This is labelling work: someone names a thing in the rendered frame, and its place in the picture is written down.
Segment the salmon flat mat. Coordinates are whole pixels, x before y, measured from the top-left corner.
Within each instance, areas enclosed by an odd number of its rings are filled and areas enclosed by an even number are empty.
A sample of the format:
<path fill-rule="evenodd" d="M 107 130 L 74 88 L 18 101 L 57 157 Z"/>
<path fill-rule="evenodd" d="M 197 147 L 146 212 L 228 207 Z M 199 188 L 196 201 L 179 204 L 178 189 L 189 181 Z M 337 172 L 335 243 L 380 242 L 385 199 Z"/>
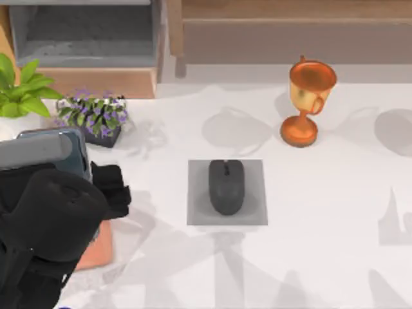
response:
<path fill-rule="evenodd" d="M 113 260 L 113 240 L 109 220 L 100 224 L 100 232 L 96 240 L 83 253 L 76 271 L 95 267 L 103 267 Z"/>

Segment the pale grey rounded box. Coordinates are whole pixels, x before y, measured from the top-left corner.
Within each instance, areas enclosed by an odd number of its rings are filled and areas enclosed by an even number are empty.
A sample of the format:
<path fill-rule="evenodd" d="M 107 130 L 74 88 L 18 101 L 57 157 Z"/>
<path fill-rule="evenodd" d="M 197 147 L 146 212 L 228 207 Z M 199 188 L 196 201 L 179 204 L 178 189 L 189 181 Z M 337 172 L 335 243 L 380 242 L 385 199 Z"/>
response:
<path fill-rule="evenodd" d="M 91 180 L 85 139 L 76 127 L 27 130 L 0 142 L 0 170 L 37 164 Z"/>

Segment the purple flower plant dark pot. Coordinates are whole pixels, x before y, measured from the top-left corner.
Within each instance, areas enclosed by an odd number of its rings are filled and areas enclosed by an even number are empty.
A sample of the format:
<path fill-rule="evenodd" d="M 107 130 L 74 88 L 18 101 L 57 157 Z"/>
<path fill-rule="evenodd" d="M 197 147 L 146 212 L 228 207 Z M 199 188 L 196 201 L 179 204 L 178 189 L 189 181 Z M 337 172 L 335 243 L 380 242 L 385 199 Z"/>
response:
<path fill-rule="evenodd" d="M 111 149 L 129 120 L 125 96 L 106 92 L 96 97 L 82 89 L 56 101 L 60 126 L 79 128 L 89 144 Z"/>

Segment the pale wooden drawer front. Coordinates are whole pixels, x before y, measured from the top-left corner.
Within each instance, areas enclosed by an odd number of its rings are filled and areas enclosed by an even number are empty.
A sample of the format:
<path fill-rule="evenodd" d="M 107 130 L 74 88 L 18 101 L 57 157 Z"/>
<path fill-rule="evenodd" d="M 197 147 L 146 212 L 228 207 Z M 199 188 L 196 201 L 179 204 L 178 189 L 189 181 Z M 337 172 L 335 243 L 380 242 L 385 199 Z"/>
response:
<path fill-rule="evenodd" d="M 52 78 L 53 89 L 63 95 L 86 90 L 96 97 L 155 98 L 158 69 L 152 68 L 39 68 Z"/>

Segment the black computer mouse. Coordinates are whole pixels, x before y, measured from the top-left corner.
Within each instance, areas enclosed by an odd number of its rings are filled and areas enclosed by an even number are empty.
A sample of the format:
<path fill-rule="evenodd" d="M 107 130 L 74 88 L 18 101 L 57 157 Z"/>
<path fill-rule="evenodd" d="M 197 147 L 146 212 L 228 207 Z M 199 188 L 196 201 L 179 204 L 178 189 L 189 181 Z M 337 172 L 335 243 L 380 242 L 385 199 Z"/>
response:
<path fill-rule="evenodd" d="M 245 168 L 240 160 L 212 160 L 209 164 L 209 199 L 214 210 L 231 216 L 245 199 Z"/>

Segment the green leafy plant white pot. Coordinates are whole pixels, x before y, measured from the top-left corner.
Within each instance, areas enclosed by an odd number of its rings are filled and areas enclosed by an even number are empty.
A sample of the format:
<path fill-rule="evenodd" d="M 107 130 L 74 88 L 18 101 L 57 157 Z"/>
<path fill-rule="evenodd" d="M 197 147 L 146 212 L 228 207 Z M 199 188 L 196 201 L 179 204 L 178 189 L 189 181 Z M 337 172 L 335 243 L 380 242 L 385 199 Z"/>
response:
<path fill-rule="evenodd" d="M 63 95 L 50 87 L 54 79 L 37 72 L 38 65 L 39 61 L 34 59 L 23 66 L 19 83 L 16 84 L 16 74 L 9 56 L 0 53 L 0 118 L 15 119 L 30 113 L 50 117 L 42 100 L 59 100 Z"/>

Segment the grey square mouse pad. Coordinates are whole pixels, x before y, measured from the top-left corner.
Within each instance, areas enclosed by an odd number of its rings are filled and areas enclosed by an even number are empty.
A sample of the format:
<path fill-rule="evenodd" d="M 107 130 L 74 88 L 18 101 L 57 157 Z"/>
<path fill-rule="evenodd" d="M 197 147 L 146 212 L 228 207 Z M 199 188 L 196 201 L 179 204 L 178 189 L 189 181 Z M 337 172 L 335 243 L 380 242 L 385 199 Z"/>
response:
<path fill-rule="evenodd" d="M 224 216 L 209 199 L 209 164 L 190 160 L 187 193 L 187 223 L 197 226 L 260 226 L 268 224 L 263 162 L 240 160 L 245 168 L 245 199 L 239 212 Z"/>

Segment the grey pierced drawer inside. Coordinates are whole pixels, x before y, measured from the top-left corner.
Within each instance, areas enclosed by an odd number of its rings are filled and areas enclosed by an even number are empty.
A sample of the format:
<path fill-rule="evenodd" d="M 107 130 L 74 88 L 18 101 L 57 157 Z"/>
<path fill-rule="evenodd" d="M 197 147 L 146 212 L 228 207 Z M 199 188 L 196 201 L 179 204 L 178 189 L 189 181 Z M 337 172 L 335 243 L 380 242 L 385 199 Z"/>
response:
<path fill-rule="evenodd" d="M 18 66 L 156 66 L 160 0 L 10 0 L 8 13 Z"/>

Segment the wooden cupboard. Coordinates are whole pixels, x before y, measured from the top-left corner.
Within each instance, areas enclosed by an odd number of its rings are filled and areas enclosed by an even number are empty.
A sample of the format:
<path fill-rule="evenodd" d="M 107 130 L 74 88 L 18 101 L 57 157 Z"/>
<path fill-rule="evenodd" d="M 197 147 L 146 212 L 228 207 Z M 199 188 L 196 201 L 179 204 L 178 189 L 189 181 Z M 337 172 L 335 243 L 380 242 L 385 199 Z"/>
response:
<path fill-rule="evenodd" d="M 0 52 L 7 55 L 16 67 L 9 10 L 6 5 L 0 5 Z"/>

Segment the bronze trophy cup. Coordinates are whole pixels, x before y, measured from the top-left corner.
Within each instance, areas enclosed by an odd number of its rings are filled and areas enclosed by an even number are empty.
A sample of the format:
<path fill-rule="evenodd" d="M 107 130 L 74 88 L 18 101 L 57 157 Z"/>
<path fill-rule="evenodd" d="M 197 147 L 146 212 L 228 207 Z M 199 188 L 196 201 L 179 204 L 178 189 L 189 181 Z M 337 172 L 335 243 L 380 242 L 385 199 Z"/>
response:
<path fill-rule="evenodd" d="M 289 71 L 289 94 L 299 114 L 286 118 L 280 127 L 282 139 L 293 147 L 308 147 L 318 136 L 318 126 L 310 118 L 324 108 L 337 83 L 337 75 L 326 63 L 300 56 Z"/>

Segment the wooden open shelf unit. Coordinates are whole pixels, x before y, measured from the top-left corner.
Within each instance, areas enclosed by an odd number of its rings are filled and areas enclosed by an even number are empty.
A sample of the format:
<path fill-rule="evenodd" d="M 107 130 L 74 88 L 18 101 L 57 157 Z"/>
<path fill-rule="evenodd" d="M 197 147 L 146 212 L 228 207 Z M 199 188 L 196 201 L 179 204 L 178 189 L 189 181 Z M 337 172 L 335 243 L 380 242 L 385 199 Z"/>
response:
<path fill-rule="evenodd" d="M 412 65 L 412 0 L 165 0 L 186 65 Z"/>

